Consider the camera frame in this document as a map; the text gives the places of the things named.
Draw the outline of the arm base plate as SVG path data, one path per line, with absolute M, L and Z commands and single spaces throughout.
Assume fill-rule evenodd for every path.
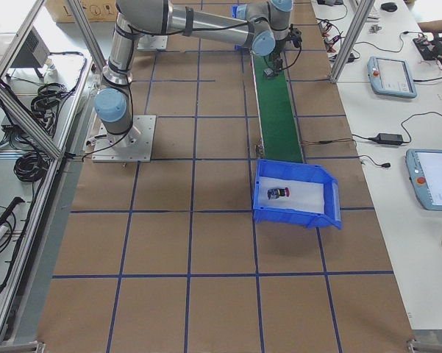
M 95 163 L 150 162 L 155 125 L 155 115 L 135 115 L 132 129 L 119 141 L 121 137 L 108 135 L 104 124 L 100 123 L 99 134 L 104 137 L 96 140 L 91 160 Z
M 141 35 L 138 41 L 138 51 L 165 51 L 168 37 L 165 35 Z

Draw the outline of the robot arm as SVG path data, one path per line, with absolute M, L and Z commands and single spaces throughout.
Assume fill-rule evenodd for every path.
M 107 64 L 103 67 L 101 87 L 94 109 L 107 132 L 116 142 L 133 127 L 130 85 L 132 64 L 141 35 L 163 34 L 168 28 L 169 1 L 117 1 L 118 14 Z
M 277 65 L 289 41 L 292 1 L 262 1 L 235 7 L 232 17 L 198 11 L 171 1 L 117 1 L 118 10 L 108 65 L 116 73 L 132 68 L 141 35 L 183 35 L 231 43 L 267 57 Z

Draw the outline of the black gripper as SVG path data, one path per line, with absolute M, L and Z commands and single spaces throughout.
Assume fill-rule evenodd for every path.
M 283 68 L 282 52 L 284 51 L 287 42 L 287 38 L 275 42 L 274 50 L 270 53 L 271 68 Z

